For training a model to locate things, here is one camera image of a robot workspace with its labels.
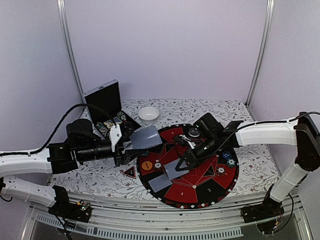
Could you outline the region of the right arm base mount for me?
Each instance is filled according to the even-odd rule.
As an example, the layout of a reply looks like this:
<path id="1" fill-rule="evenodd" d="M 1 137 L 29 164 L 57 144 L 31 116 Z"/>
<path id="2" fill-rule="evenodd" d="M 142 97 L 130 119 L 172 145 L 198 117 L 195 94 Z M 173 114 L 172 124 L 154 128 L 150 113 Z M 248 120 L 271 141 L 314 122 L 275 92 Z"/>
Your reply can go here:
<path id="1" fill-rule="evenodd" d="M 282 203 L 270 198 L 272 187 L 273 185 L 266 192 L 262 203 L 254 205 L 248 204 L 240 210 L 240 215 L 243 217 L 245 223 L 274 218 L 272 221 L 258 223 L 256 225 L 258 231 L 263 235 L 274 234 L 283 218 L 283 214 L 285 213 Z"/>

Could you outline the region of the dealt blue playing card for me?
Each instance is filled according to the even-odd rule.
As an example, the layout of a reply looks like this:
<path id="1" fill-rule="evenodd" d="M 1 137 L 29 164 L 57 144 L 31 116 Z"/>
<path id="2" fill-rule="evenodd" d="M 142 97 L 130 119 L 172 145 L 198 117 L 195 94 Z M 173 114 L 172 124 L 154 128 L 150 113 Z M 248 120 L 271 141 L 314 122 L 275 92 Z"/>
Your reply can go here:
<path id="1" fill-rule="evenodd" d="M 148 181 L 148 184 L 150 185 L 150 188 L 153 192 L 159 192 L 162 189 L 165 189 L 172 185 L 171 180 L 168 178 L 167 175 L 162 174 L 160 176 L 157 176 L 151 180 Z"/>

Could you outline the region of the green fifty poker chip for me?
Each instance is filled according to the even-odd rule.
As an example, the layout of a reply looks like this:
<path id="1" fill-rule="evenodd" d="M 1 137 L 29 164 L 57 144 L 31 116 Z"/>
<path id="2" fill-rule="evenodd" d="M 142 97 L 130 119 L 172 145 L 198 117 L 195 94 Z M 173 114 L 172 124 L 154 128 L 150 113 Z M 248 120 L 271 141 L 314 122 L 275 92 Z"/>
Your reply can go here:
<path id="1" fill-rule="evenodd" d="M 236 166 L 236 161 L 232 158 L 228 159 L 226 161 L 226 165 L 229 167 L 229 168 L 234 168 Z"/>

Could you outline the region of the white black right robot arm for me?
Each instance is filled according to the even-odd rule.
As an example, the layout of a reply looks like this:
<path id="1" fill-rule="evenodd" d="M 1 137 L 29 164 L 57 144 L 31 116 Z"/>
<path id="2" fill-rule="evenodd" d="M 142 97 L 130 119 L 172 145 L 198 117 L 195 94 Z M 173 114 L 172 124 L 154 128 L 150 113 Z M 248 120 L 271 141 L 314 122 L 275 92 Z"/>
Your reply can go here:
<path id="1" fill-rule="evenodd" d="M 284 120 L 255 121 L 248 124 L 238 120 L 223 126 L 210 113 L 205 113 L 194 123 L 200 136 L 205 139 L 204 142 L 194 148 L 189 147 L 180 156 L 175 170 L 192 170 L 223 148 L 258 144 L 296 146 L 295 160 L 269 188 L 258 208 L 262 218 L 269 218 L 291 190 L 309 172 L 320 167 L 320 132 L 310 115 L 310 112 L 300 112 L 297 117 Z"/>

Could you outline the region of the black dealer button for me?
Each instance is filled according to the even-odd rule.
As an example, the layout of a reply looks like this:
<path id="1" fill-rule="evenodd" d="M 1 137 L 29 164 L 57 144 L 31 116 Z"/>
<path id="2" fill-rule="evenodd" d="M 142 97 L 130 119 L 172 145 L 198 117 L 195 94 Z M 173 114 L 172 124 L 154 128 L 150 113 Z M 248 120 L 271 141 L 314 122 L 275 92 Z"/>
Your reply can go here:
<path id="1" fill-rule="evenodd" d="M 188 130 L 188 134 L 190 137 L 192 138 L 198 138 L 200 136 L 200 132 L 197 128 L 195 127 L 191 127 L 189 130 Z"/>

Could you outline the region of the blue small blind button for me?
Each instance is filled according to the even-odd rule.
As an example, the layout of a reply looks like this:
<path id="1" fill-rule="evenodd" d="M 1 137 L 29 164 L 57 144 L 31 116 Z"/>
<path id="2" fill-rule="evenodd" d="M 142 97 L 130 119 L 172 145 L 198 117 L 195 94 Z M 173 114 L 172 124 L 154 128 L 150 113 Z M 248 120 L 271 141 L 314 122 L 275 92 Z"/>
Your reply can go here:
<path id="1" fill-rule="evenodd" d="M 224 152 L 222 153 L 222 157 L 223 157 L 224 159 L 226 159 L 226 160 L 229 160 L 229 159 L 232 158 L 232 154 L 231 154 L 230 152 L 228 152 L 228 151 L 224 151 Z"/>

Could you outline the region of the orange big blind button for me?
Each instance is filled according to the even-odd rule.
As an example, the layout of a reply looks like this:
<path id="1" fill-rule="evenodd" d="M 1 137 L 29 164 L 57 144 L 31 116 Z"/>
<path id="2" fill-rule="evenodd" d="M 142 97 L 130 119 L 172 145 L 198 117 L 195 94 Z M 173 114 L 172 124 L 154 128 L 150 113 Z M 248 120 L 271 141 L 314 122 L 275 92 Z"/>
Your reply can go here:
<path id="1" fill-rule="evenodd" d="M 141 167 L 144 171 L 150 171 L 153 168 L 153 163 L 150 161 L 144 161 L 141 164 Z"/>

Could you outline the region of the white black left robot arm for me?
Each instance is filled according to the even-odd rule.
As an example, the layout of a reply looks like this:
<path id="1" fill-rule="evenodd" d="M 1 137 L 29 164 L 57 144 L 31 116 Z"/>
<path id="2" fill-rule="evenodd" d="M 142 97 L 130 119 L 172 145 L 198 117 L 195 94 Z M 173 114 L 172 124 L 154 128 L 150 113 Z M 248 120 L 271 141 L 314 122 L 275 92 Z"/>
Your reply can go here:
<path id="1" fill-rule="evenodd" d="M 86 162 L 113 158 L 119 167 L 146 154 L 145 149 L 126 150 L 123 141 L 132 130 L 113 124 L 109 139 L 102 139 L 94 133 L 93 124 L 86 118 L 79 118 L 66 125 L 67 138 L 64 142 L 47 141 L 39 149 L 24 151 L 2 151 L 0 153 L 0 195 L 5 198 L 19 198 L 56 209 L 63 217 L 74 213 L 74 205 L 68 193 L 61 186 L 44 186 L 16 177 L 20 174 L 43 173 L 63 174 L 78 169 Z"/>

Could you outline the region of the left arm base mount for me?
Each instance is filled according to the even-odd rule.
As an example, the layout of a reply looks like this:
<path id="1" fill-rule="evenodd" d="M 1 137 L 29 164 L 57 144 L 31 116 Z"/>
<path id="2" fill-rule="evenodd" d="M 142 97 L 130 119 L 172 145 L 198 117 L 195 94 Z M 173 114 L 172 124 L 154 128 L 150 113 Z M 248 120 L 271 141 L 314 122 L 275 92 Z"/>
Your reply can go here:
<path id="1" fill-rule="evenodd" d="M 79 200 L 72 203 L 69 200 L 68 193 L 65 188 L 54 185 L 52 187 L 55 193 L 55 203 L 48 208 L 48 212 L 63 219 L 74 220 L 78 222 L 88 223 L 92 214 L 91 203 L 86 200 Z"/>

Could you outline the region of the orange black hundred chip stack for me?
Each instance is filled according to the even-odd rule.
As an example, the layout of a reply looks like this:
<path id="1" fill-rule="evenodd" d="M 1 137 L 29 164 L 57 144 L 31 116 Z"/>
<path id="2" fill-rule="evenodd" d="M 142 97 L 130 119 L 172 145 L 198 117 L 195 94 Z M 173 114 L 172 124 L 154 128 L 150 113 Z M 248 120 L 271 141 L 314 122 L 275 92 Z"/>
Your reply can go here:
<path id="1" fill-rule="evenodd" d="M 156 162 L 156 163 L 154 164 L 153 168 L 154 168 L 154 170 L 155 170 L 156 172 L 159 172 L 159 171 L 162 171 L 163 165 L 162 165 L 160 162 Z"/>

